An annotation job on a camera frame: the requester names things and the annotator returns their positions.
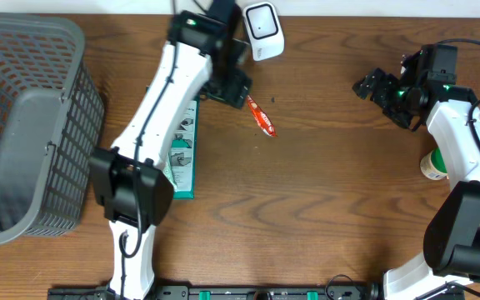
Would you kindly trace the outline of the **green white gloves packet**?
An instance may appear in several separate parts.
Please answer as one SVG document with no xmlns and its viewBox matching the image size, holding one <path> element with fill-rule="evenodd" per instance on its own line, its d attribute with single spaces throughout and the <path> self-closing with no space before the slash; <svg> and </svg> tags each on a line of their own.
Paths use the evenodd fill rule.
<svg viewBox="0 0 480 300">
<path fill-rule="evenodd" d="M 157 158 L 170 161 L 177 188 L 174 200 L 194 199 L 199 100 L 195 97 L 184 111 L 177 129 L 172 132 L 170 147 L 160 146 Z"/>
</svg>

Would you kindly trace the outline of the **green lid white jar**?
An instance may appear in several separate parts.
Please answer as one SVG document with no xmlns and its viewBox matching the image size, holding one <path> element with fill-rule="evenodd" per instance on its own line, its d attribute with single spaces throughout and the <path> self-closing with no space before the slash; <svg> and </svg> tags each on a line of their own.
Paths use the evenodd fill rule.
<svg viewBox="0 0 480 300">
<path fill-rule="evenodd" d="M 425 155 L 421 159 L 419 167 L 422 174 L 431 180 L 442 180 L 448 176 L 448 171 L 439 148 L 435 148 Z"/>
</svg>

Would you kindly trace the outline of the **light green wipes packet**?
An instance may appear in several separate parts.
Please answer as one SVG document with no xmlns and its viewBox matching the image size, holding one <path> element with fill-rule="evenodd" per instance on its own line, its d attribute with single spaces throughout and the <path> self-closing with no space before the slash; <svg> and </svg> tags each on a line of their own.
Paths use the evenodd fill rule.
<svg viewBox="0 0 480 300">
<path fill-rule="evenodd" d="M 177 184 L 174 179 L 173 170 L 170 164 L 170 161 L 167 159 L 164 164 L 164 169 L 162 170 L 168 181 L 172 184 L 173 188 L 177 188 Z"/>
</svg>

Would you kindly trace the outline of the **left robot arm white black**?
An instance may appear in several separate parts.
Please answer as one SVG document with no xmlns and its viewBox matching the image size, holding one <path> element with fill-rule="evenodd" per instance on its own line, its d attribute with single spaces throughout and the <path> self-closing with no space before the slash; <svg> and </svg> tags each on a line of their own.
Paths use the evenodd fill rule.
<svg viewBox="0 0 480 300">
<path fill-rule="evenodd" d="M 174 196 L 164 171 L 184 114 L 200 94 L 241 108 L 253 84 L 238 66 L 247 48 L 234 37 L 241 19 L 234 0 L 174 14 L 156 75 L 130 123 L 90 157 L 94 196 L 114 239 L 114 270 L 103 299 L 150 297 L 154 235 Z"/>
</svg>

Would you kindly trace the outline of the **red nescafe stick sachet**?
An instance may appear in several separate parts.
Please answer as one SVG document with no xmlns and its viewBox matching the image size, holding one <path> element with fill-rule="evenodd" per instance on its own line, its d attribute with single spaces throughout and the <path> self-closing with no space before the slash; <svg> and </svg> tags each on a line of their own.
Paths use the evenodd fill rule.
<svg viewBox="0 0 480 300">
<path fill-rule="evenodd" d="M 260 108 L 260 106 L 250 95 L 247 95 L 246 101 L 249 109 L 252 112 L 252 115 L 254 116 L 254 119 L 256 120 L 257 125 L 266 135 L 275 138 L 277 133 L 268 115 Z"/>
</svg>

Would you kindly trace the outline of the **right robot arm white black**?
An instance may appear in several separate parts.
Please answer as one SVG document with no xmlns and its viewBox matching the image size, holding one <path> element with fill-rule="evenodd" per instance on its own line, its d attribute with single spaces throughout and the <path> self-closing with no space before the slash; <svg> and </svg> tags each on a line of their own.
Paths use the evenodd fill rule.
<svg viewBox="0 0 480 300">
<path fill-rule="evenodd" d="M 456 84 L 458 39 L 426 44 L 401 61 L 400 77 L 376 68 L 352 86 L 400 128 L 425 126 L 442 156 L 450 193 L 428 224 L 422 251 L 386 271 L 370 299 L 480 297 L 480 98 Z"/>
</svg>

